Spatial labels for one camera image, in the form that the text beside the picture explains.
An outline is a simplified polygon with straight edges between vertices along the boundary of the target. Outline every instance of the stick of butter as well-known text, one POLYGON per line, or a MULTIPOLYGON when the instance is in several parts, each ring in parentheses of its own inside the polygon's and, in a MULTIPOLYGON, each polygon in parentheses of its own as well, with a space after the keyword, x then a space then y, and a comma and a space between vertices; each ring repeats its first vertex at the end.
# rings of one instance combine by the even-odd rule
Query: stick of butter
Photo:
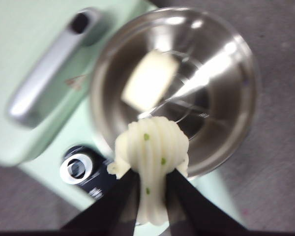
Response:
POLYGON ((139 112, 155 107, 174 79, 179 63, 157 50, 147 53, 133 70, 121 99, 139 112))

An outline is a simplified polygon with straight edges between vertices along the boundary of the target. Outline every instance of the mashed potato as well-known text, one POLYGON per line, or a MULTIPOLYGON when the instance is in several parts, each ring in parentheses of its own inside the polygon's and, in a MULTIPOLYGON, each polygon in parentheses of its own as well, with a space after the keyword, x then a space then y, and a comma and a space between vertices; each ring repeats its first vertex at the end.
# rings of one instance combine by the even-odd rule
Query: mashed potato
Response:
POLYGON ((161 225, 168 220, 165 175, 177 168, 185 177, 189 141, 179 126, 165 117, 132 122, 115 143, 115 160, 107 171, 121 178, 130 168, 139 173, 141 196, 137 221, 161 225))

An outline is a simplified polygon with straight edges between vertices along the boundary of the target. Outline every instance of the stainless steel mixing bowl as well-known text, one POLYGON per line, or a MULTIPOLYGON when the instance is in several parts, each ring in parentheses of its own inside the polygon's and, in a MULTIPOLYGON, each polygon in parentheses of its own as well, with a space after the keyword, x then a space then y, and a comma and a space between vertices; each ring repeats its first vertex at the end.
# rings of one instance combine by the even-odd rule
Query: stainless steel mixing bowl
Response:
POLYGON ((107 43, 94 69, 91 109, 100 150, 113 150, 118 134, 137 120, 138 112, 120 95, 153 49, 180 64, 164 100, 183 91, 154 115, 177 121, 189 137, 189 176, 207 173, 234 152, 251 124, 259 77, 252 52, 232 26, 199 9, 161 8, 130 21, 107 43))

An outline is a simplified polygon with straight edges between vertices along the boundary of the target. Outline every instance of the mint green stand mixer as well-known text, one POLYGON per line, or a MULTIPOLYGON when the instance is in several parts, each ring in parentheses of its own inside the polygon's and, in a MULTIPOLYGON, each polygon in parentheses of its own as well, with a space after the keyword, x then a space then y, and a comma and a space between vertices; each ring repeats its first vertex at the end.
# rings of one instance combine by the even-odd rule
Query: mint green stand mixer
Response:
MULTIPOLYGON (((83 144, 98 150, 97 146, 103 144, 102 138, 94 132, 89 110, 87 92, 91 71, 113 33, 127 21, 152 9, 155 6, 142 0, 71 0, 65 5, 61 0, 0 1, 0 165, 18 165, 80 210, 94 202, 77 186, 62 181, 59 176, 62 157, 72 146, 83 144), (113 16, 114 23, 95 44, 79 48, 67 62, 69 66, 57 74, 58 84, 55 86, 59 86, 61 98, 51 108, 43 106, 42 109, 48 111, 46 116, 31 123, 31 128, 19 124, 20 121, 7 115, 11 98, 72 16, 87 7, 113 16)), ((109 155, 109 150, 105 153, 102 146, 101 153, 109 155)), ((191 182, 203 195, 241 222, 218 171, 191 182)), ((136 227, 135 235, 158 235, 167 227, 168 223, 161 227, 145 224, 136 227)))

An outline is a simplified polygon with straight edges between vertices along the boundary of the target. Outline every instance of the gray floor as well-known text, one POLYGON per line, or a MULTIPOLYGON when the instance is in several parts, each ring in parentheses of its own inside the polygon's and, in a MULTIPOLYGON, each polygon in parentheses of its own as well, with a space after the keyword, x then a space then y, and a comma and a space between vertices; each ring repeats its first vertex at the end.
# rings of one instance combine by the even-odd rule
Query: gray floor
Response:
MULTIPOLYGON (((251 46, 262 102, 253 129, 220 170, 250 228, 295 231, 295 0, 153 2, 220 15, 251 46)), ((77 213, 16 168, 0 167, 0 230, 58 228, 77 213)))

